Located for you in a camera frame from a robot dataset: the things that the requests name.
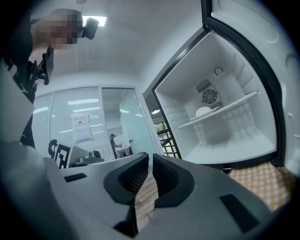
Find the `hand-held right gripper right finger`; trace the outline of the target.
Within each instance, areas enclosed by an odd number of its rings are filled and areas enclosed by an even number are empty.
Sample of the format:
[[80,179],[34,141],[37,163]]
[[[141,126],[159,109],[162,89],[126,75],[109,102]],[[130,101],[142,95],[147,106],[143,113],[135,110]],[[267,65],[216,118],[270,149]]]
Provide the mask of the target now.
[[153,155],[152,175],[157,184],[158,198],[155,208],[179,206],[195,187],[193,175],[174,162],[174,158],[159,154]]

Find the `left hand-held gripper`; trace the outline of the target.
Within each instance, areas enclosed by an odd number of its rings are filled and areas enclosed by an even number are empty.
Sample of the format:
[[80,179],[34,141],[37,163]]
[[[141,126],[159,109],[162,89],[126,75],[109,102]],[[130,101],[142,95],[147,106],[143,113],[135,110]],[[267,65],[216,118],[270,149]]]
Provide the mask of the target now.
[[59,142],[56,139],[49,142],[48,153],[60,169],[104,162],[97,150],[87,151],[75,145]]

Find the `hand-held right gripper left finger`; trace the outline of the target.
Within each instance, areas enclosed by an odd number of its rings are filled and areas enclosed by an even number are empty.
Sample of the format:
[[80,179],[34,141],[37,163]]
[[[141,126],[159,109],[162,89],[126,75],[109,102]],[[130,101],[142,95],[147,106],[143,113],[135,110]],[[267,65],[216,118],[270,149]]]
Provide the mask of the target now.
[[128,237],[138,234],[135,197],[147,179],[148,172],[149,155],[142,152],[136,159],[114,169],[104,178],[104,188],[110,197],[116,203],[129,206],[126,218],[113,227]]

